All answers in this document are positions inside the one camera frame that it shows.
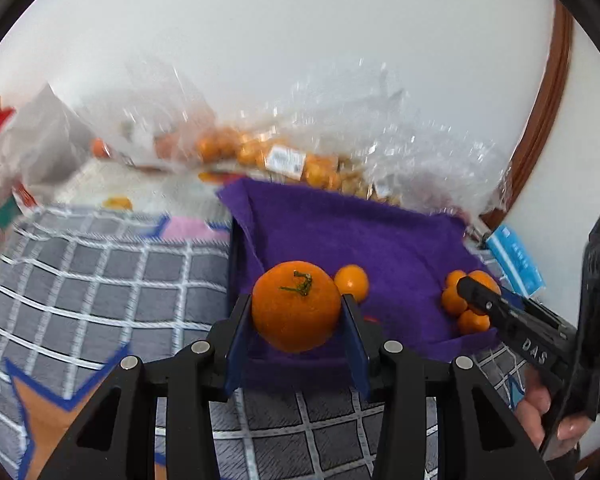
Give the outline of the right hand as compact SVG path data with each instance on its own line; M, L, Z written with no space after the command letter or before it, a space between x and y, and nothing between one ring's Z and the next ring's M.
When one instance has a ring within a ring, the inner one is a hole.
M526 390L524 397L517 404L515 415L531 442L539 448L545 437L542 416L550 409L552 399L542 383L540 374L532 366L526 367L524 379ZM548 458L554 460L576 448L592 425L592 420L586 415L570 415L564 418L558 426Z

